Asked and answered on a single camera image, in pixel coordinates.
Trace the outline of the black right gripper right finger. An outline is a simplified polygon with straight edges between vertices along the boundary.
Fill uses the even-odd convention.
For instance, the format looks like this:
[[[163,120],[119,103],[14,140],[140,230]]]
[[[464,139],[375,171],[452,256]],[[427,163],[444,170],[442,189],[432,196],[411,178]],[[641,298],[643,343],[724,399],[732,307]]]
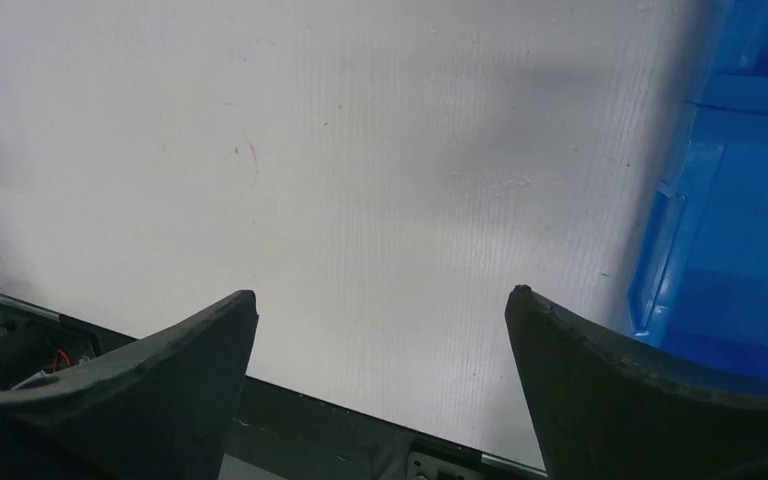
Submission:
[[[685,360],[515,287],[505,322],[552,479],[768,479],[768,382]]]

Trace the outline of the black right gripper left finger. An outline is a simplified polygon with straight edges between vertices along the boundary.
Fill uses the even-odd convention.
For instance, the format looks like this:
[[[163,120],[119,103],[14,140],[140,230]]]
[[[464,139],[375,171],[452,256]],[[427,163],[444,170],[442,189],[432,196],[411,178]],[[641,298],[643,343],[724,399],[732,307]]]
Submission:
[[[0,479],[214,479],[251,356],[239,290],[87,363],[0,390]]]

